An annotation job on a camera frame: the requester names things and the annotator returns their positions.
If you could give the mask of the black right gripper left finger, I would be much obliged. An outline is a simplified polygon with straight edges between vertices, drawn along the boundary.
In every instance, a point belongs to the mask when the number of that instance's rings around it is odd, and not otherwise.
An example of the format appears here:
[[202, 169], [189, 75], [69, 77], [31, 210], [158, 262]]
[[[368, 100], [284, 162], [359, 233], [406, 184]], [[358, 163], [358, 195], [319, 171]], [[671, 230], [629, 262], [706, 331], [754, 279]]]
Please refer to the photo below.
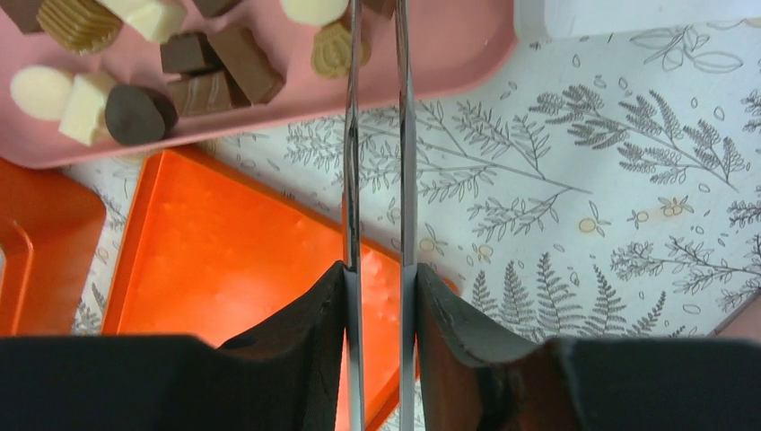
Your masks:
[[334, 263], [283, 309], [212, 347], [188, 335], [1, 341], [4, 430], [331, 430], [346, 326]]

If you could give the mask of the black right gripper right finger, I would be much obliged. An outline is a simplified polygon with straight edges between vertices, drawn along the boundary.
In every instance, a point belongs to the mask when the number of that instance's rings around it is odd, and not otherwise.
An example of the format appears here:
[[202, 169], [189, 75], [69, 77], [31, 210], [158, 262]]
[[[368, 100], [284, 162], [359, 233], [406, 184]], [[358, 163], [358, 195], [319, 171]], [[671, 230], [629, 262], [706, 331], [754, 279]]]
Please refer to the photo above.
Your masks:
[[415, 317], [430, 430], [757, 430], [760, 346], [742, 339], [526, 340], [428, 265]]

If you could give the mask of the orange box lid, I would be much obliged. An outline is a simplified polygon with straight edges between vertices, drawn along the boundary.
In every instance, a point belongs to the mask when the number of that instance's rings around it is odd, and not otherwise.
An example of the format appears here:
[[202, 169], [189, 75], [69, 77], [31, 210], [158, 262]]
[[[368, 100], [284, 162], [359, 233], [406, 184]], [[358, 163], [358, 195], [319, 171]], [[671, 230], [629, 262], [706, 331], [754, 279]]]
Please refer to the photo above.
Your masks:
[[166, 150], [140, 173], [102, 330], [191, 334], [218, 347], [342, 255], [338, 222], [201, 151]]

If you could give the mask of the metal tongs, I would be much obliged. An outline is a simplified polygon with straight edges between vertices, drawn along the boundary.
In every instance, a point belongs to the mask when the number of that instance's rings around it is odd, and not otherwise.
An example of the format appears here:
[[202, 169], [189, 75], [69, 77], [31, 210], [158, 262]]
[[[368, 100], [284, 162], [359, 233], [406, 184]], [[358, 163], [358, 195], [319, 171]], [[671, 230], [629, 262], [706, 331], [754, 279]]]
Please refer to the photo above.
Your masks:
[[398, 171], [391, 172], [388, 164], [371, 168], [362, 175], [364, 167], [360, 142], [360, 69], [363, 56], [362, 4], [349, 4], [349, 54], [345, 131], [343, 139], [343, 225], [344, 278], [347, 297], [346, 339], [348, 343], [349, 424], [353, 430], [364, 430], [364, 371], [363, 371], [363, 301], [361, 277], [360, 191], [364, 185], [375, 186], [379, 180], [400, 186], [399, 222], [400, 288], [399, 288], [399, 367], [398, 367], [398, 427], [415, 427], [415, 281], [417, 260], [415, 235], [417, 228], [416, 181], [416, 118], [413, 67], [411, 64], [408, 3], [398, 1], [395, 8], [396, 56], [398, 70]]

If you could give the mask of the orange chocolate box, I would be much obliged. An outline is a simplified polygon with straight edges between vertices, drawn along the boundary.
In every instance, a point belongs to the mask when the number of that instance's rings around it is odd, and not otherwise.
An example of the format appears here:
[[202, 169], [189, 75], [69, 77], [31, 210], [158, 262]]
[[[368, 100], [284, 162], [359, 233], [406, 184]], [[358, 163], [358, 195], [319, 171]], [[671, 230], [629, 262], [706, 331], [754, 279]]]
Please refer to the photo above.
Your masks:
[[1, 162], [1, 334], [66, 334], [106, 209], [57, 171]]

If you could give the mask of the pink tray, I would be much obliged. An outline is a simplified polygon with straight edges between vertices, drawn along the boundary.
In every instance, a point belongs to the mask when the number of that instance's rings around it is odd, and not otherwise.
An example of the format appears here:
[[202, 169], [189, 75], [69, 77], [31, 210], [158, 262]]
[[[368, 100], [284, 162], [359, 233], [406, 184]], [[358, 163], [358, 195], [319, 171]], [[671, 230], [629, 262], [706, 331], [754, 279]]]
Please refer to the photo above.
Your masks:
[[[257, 43], [284, 76], [284, 88], [266, 105], [210, 116], [181, 119], [163, 146], [273, 128], [341, 114], [346, 81], [323, 79], [311, 67], [315, 29], [289, 20], [277, 1], [243, 1], [225, 15], [206, 19], [186, 2], [185, 31], [216, 32], [231, 23], [251, 28]], [[419, 100], [465, 92], [491, 77], [508, 59], [517, 39], [509, 1], [411, 1], [408, 3], [410, 64]], [[398, 100], [395, 23], [364, 10], [362, 34], [371, 57], [359, 74], [362, 109]], [[121, 83], [164, 88], [159, 47], [124, 27], [114, 43], [95, 55], [81, 56], [60, 47], [48, 35], [25, 35], [10, 17], [1, 19], [1, 155], [34, 169], [55, 168], [127, 149], [110, 139], [81, 145], [61, 135], [57, 124], [27, 116], [13, 103], [9, 84], [21, 68], [41, 64], [73, 73], [106, 71]]]

